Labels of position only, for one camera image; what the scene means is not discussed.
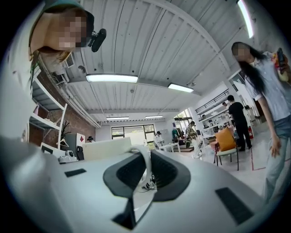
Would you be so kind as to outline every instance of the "white desk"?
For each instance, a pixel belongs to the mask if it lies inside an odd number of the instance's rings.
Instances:
[[[174,153],[174,146],[178,146],[178,151],[181,152],[179,143],[173,143],[173,144],[164,145],[164,146],[159,147],[159,149],[167,151],[167,148],[171,147],[172,148],[172,152]]]

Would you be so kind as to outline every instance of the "fluorescent light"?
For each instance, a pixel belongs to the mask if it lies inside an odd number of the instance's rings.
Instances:
[[[121,117],[107,117],[107,120],[125,120],[129,119],[129,116],[121,116]]]
[[[146,116],[146,118],[162,118],[163,116]]]
[[[244,19],[245,19],[245,22],[246,22],[247,31],[249,33],[249,37],[252,38],[254,33],[253,33],[253,28],[251,26],[251,20],[250,20],[250,17],[249,17],[249,13],[247,12],[247,9],[246,9],[246,5],[243,2],[243,0],[239,0],[237,2],[237,4],[241,9],[242,15],[244,16]]]
[[[119,74],[91,74],[86,79],[88,82],[137,82],[137,76]]]
[[[186,91],[186,92],[192,92],[193,91],[192,88],[188,88],[188,87],[185,87],[185,86],[180,86],[180,85],[177,85],[177,84],[174,84],[174,83],[170,83],[168,85],[168,88],[179,90],[179,91]]]

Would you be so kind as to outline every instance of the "baseball cap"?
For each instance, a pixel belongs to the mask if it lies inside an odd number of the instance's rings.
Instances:
[[[80,43],[81,47],[86,47],[94,30],[94,16],[86,11],[79,3],[72,0],[57,0],[50,4],[46,3],[40,15],[42,15],[42,13],[61,12],[69,8],[80,8],[86,13],[86,38]]]

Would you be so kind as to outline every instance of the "long black hair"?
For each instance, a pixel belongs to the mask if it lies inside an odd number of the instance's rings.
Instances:
[[[248,47],[250,49],[250,54],[252,54],[252,56],[254,58],[256,58],[258,60],[266,59],[266,56],[261,51],[258,51],[258,50],[254,49],[253,47],[251,47],[243,42],[233,43],[233,45],[231,47],[231,51],[232,51],[233,55],[235,55],[234,51],[238,50],[239,44]],[[265,85],[264,85],[262,76],[260,74],[260,71],[256,68],[252,67],[250,64],[248,64],[245,61],[237,61],[237,62],[239,63],[239,65],[241,67],[241,71],[250,78],[252,84],[254,85],[254,88],[258,92],[262,93],[264,91]]]

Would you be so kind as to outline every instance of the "light blue shirt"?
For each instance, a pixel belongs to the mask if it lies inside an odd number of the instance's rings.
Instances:
[[[245,78],[247,90],[256,101],[262,96],[265,97],[273,120],[278,121],[290,115],[291,112],[291,87],[281,82],[277,69],[271,61],[273,56],[270,52],[264,52],[267,59],[259,61],[255,59],[253,66],[258,69],[265,85],[264,93],[255,90],[249,77]]]

